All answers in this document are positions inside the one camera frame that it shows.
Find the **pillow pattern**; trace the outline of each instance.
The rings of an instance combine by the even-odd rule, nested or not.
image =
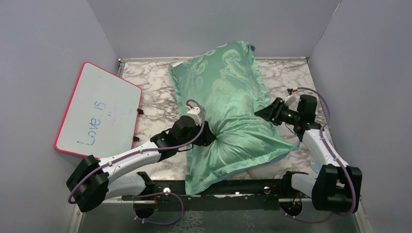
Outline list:
[[[270,104],[255,57],[244,41],[219,46],[169,71],[175,84],[179,114],[188,99],[197,100],[216,140],[187,152],[186,193],[284,158],[296,145],[282,140],[273,124],[254,115]]]

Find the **whiteboard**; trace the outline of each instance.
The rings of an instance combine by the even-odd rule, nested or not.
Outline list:
[[[140,87],[92,64],[83,64],[54,147],[105,158],[132,148]]]

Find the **marble surface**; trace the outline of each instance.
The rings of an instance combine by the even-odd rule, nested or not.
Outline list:
[[[173,66],[183,62],[172,62]],[[266,88],[271,101],[276,97],[286,98],[286,89],[289,87],[304,86],[315,88],[306,61],[273,61],[258,60]],[[151,136],[170,128],[178,120],[179,114],[174,92],[174,84],[168,72],[169,62],[128,62],[125,64],[122,77],[143,90],[140,108],[144,115],[139,116],[136,136],[140,142],[135,147],[149,140]],[[291,106],[296,109],[297,102]],[[325,117],[318,103],[317,121],[323,124]],[[297,142],[297,137],[285,124],[277,127],[284,140]],[[308,148],[300,144],[298,150],[292,151],[283,160],[256,167],[235,175],[232,179],[273,179],[281,178],[286,171],[303,171],[315,176],[310,168],[311,154]],[[160,163],[141,167],[139,171],[146,171],[154,180],[184,180],[186,172],[185,152],[164,160]]]

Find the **black plastic bracket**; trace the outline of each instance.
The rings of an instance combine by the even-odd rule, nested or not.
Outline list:
[[[87,174],[98,167],[99,160],[93,155],[85,157],[66,181],[67,188],[72,191]],[[106,197],[108,185],[108,174],[101,170],[88,178],[73,195],[80,211],[87,212],[100,205]]]
[[[359,198],[361,195],[362,172],[357,167],[347,166],[352,184],[355,188],[356,207],[358,210]],[[312,189],[312,203],[316,210],[348,212],[352,205],[352,193],[341,167],[332,164],[323,165],[315,185]]]

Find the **screw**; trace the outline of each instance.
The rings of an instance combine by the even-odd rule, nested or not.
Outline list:
[[[164,193],[169,193],[171,190],[169,189],[169,188],[165,188],[165,189],[163,189],[163,192]]]
[[[263,188],[263,192],[264,192],[265,194],[270,194],[270,188],[269,188],[268,186],[265,186],[265,187]]]

